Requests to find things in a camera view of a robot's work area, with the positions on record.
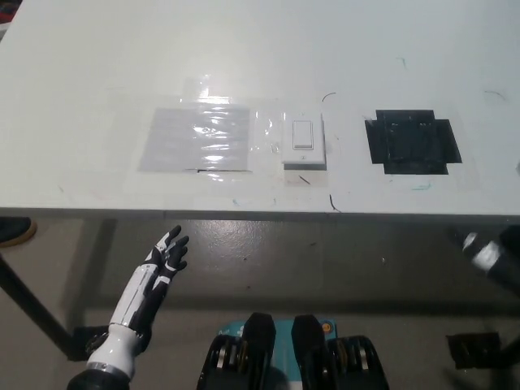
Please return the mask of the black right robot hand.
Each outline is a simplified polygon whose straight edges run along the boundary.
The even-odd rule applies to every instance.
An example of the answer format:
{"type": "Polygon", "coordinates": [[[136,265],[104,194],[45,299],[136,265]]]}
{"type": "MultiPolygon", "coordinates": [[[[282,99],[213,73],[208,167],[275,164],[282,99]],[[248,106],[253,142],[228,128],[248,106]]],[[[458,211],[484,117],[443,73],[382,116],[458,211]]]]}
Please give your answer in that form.
{"type": "Polygon", "coordinates": [[[494,240],[488,240],[480,233],[451,227],[448,236],[471,264],[485,273],[488,273],[501,258],[501,247],[494,240]]]}

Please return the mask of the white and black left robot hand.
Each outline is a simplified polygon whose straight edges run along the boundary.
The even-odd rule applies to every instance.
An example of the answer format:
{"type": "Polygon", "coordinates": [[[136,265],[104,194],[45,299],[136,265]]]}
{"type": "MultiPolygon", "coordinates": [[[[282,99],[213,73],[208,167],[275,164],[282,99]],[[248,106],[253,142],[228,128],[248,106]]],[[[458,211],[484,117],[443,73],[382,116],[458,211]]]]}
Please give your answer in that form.
{"type": "Polygon", "coordinates": [[[135,269],[110,318],[106,339],[90,355],[87,368],[131,380],[135,361],[150,343],[155,316],[169,286],[187,262],[189,238],[181,226],[167,232],[135,269]]]}

